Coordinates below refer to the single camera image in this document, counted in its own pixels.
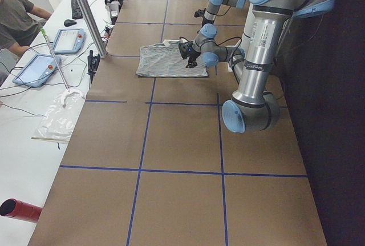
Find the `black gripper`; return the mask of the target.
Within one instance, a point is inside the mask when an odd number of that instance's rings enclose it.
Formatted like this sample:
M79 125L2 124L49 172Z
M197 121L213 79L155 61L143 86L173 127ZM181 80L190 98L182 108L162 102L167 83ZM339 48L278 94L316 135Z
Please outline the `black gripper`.
M188 64L185 66L186 68L194 68L197 66L197 58L200 56L199 52L196 52L193 48L187 49L188 56Z

